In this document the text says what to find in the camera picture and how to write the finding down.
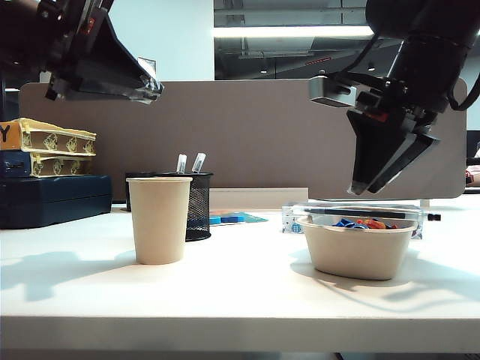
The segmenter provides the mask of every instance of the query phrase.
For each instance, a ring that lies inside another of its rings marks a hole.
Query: ceiling light
[[[214,38],[363,38],[374,33],[368,26],[245,26],[213,28]]]

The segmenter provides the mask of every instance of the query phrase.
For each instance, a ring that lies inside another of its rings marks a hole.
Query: gray partition panel
[[[191,169],[205,152],[204,170],[215,188],[309,187],[310,197],[349,195],[356,138],[345,109],[308,100],[308,81],[240,80],[166,82],[152,105],[111,101],[50,101],[44,84],[20,93],[22,116],[97,133],[94,171],[113,179],[125,198],[125,171],[174,170],[179,153]],[[457,84],[457,98],[467,93]],[[404,170],[375,197],[457,197],[464,190],[466,113],[439,116],[433,134],[442,142]]]

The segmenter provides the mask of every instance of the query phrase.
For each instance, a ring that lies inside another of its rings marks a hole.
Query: orange object
[[[22,144],[22,129],[17,121],[0,123],[0,150],[17,150]]]
[[[370,229],[386,229],[387,226],[382,221],[375,221],[373,219],[367,219],[364,222]]]

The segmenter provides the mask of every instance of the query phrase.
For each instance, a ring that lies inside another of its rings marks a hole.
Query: blue object
[[[332,225],[333,227],[351,227],[349,225],[355,224],[354,222],[347,220],[347,219],[341,219],[338,221],[335,225]]]
[[[292,225],[292,233],[298,234],[302,232],[302,225],[299,223],[293,223]]]
[[[241,223],[245,218],[241,215],[222,216],[220,218],[222,223]]]
[[[0,151],[0,178],[27,178],[30,170],[30,153],[20,150]]]
[[[218,225],[221,224],[222,220],[220,216],[212,215],[210,217],[210,225]]]
[[[110,212],[106,175],[0,178],[0,229],[29,229]]]
[[[347,219],[341,219],[338,221],[335,225],[332,225],[333,227],[347,227],[349,229],[368,229],[367,225],[364,225],[363,223],[354,223],[353,221],[347,220]]]

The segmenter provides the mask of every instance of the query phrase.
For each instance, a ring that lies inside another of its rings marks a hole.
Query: ceiling
[[[214,26],[367,25],[367,0],[214,0]],[[307,78],[348,65],[368,39],[215,38],[215,79]],[[399,40],[381,38],[356,71],[385,74]]]

